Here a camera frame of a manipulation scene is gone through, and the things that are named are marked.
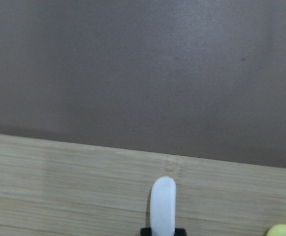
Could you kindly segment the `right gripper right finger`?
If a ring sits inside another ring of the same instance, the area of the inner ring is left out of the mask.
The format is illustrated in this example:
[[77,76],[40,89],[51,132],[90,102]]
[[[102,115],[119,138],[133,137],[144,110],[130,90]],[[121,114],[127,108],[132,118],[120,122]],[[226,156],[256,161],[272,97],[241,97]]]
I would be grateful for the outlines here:
[[176,228],[174,236],[187,236],[187,232],[184,228]]

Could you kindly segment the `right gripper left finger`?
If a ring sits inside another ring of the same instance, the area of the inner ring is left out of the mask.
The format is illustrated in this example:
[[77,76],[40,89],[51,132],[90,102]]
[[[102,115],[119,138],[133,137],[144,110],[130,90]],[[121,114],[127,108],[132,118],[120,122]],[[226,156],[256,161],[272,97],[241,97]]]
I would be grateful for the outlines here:
[[140,229],[140,236],[152,236],[152,229],[148,228],[141,228]]

